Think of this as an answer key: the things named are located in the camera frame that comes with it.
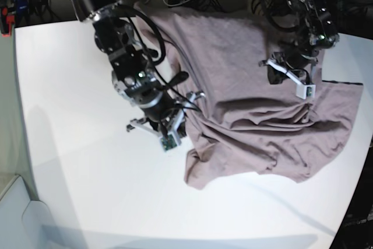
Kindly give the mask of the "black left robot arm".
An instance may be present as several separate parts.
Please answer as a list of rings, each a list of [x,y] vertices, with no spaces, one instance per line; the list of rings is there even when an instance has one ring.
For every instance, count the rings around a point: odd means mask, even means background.
[[[292,33],[292,42],[282,41],[280,52],[271,55],[270,60],[282,66],[285,72],[280,72],[268,62],[262,64],[267,67],[268,81],[271,85],[279,85],[291,74],[296,78],[305,75],[305,83],[311,83],[311,75],[305,69],[309,64],[317,63],[317,57],[322,50],[330,49],[339,41],[337,28],[333,23],[326,0],[285,0],[293,15],[297,17],[297,25],[284,27],[273,18],[266,0],[260,0],[262,10],[267,21],[276,30]]]

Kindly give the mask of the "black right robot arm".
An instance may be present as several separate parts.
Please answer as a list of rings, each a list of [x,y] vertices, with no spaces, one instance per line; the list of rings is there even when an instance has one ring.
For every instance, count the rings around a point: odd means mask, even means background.
[[[180,94],[176,87],[189,75],[180,71],[166,81],[156,66],[166,58],[166,45],[154,22],[121,0],[71,0],[77,19],[93,24],[94,40],[112,66],[114,90],[144,117],[133,119],[127,131],[142,129],[168,151],[186,136],[187,110],[199,111],[194,101],[202,92]]]

